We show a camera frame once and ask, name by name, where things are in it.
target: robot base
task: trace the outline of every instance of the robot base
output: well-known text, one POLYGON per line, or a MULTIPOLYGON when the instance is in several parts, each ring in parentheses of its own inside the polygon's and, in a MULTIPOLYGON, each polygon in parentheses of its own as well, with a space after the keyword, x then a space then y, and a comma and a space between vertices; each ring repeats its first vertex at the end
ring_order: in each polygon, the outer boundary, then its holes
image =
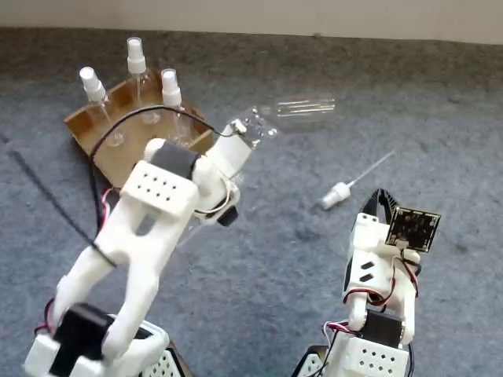
POLYGON ((193 374, 178 354, 174 343, 170 342, 157 364, 146 368, 141 377, 193 377, 193 374))
POLYGON ((327 349, 309 348, 292 377, 403 377, 406 373, 407 351, 339 333, 324 370, 318 374, 327 349))

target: bottle cap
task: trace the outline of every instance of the bottle cap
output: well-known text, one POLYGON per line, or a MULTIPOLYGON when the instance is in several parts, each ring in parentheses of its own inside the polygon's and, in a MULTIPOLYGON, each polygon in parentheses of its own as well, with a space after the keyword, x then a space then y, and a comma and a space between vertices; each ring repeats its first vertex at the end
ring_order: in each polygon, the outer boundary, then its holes
POLYGON ((127 40, 127 70, 132 75, 145 72, 147 65, 141 46, 141 38, 133 37, 127 40))
POLYGON ((176 71, 174 69, 165 69, 162 71, 163 76, 163 103, 164 106, 178 107, 182 104, 182 93, 176 79, 176 71))
POLYGON ((80 70, 79 75, 89 101, 102 101, 106 96, 106 92, 94 69, 84 67, 80 70))

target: white robotic arm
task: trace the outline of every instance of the white robotic arm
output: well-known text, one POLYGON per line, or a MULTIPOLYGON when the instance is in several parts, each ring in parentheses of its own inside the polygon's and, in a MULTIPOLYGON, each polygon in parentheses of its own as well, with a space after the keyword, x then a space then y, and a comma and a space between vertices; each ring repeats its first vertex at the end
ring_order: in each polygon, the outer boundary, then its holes
MULTIPOLYGON (((243 138, 246 131, 240 122, 239 126, 227 126, 224 134, 232 136, 220 137, 205 156, 181 150, 163 139, 149 142, 144 159, 134 167, 95 240, 113 263, 129 264, 123 306, 104 336, 104 360, 80 357, 69 377, 134 376, 159 358, 169 338, 144 318, 156 296, 160 274, 192 216, 206 224, 233 219, 240 191, 230 178, 252 152, 243 138), (147 234, 138 234, 145 218, 153 219, 153 225, 147 234), (145 326, 154 336, 134 339, 145 326)), ((51 320, 55 328, 113 268, 91 246, 81 253, 57 286, 51 320)), ((60 344, 50 335, 38 335, 25 370, 33 376, 52 376, 59 349, 60 344)))
POLYGON ((374 192, 351 232, 343 288, 348 320, 325 324, 324 332, 326 327, 336 331, 329 347, 308 350, 293 377, 405 375, 409 353, 404 347, 414 335, 418 251, 429 251, 439 219, 438 214, 398 207, 385 190, 374 192), (386 214, 383 223, 378 203, 386 214))

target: bottle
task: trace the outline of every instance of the bottle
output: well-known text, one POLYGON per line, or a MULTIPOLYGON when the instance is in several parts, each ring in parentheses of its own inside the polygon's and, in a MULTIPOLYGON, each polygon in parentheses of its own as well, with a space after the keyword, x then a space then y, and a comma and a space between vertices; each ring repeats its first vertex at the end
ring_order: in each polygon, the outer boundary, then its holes
MULTIPOLYGON (((133 37, 127 40, 127 70, 130 73, 128 85, 134 99, 134 108, 157 104, 160 94, 159 83, 154 73, 147 68, 140 38, 133 37)), ((156 124, 160 121, 160 113, 143 112, 141 119, 143 123, 156 124)))
POLYGON ((298 129, 315 123, 326 123, 334 115, 336 99, 329 93, 279 97, 272 105, 260 106, 260 113, 282 130, 298 129))
MULTIPOLYGON (((116 120, 116 106, 110 101, 103 84, 96 76, 96 72, 91 67, 84 67, 80 70, 80 79, 84 85, 89 104, 86 107, 87 114, 91 118, 94 126, 99 126, 104 134, 116 120)), ((116 147, 124 142, 124 134, 121 130, 115 130, 106 139, 105 144, 109 147, 116 147)))
MULTIPOLYGON (((174 69, 165 69, 162 71, 162 78, 164 106, 185 111, 182 106, 182 93, 176 79, 176 71, 174 69)), ((190 145, 197 138, 193 120, 175 112, 165 111, 165 113, 167 116, 166 123, 170 127, 168 137, 178 145, 190 145)))

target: red wire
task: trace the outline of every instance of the red wire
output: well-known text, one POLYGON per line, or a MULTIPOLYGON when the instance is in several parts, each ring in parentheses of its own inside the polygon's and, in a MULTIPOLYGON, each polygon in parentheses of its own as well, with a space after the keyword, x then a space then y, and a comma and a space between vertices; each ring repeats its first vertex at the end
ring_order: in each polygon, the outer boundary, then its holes
POLYGON ((349 295, 352 295, 354 293, 366 293, 367 295, 376 295, 380 298, 378 301, 369 301, 370 305, 385 306, 387 304, 387 302, 389 301, 389 299, 391 298, 391 296, 393 295, 393 292, 395 291, 395 285, 396 285, 395 271, 396 271, 396 267, 395 267, 395 264, 393 263, 393 277, 391 278, 391 290, 390 290, 390 294, 387 297, 384 297, 381 293, 379 293, 378 291, 374 291, 373 289, 355 288, 355 289, 349 290, 346 293, 346 295, 343 298, 343 303, 344 304, 346 303, 349 295))
POLYGON ((405 269, 407 270, 407 273, 409 274, 410 281, 412 281, 412 284, 416 288, 416 298, 417 298, 419 297, 419 281, 417 279, 417 276, 412 272, 409 265, 407 265, 407 262, 405 262, 403 259, 401 259, 401 262, 405 267, 405 269))
POLYGON ((106 190, 103 191, 103 193, 101 194, 101 204, 103 205, 103 216, 102 216, 102 219, 101 219, 101 226, 100 226, 100 230, 101 228, 103 228, 103 225, 105 225, 105 222, 107 221, 108 219, 108 216, 110 215, 110 205, 107 203, 107 196, 108 194, 114 189, 114 187, 110 187, 110 188, 107 188, 106 190))
POLYGON ((50 308, 51 306, 53 305, 54 303, 54 298, 50 299, 47 303, 46 303, 46 307, 44 308, 44 323, 43 324, 39 324, 35 330, 34 330, 34 334, 37 335, 39 333, 40 330, 47 330, 49 333, 50 332, 53 332, 53 329, 51 328, 51 326, 49 325, 49 311, 50 311, 50 308))

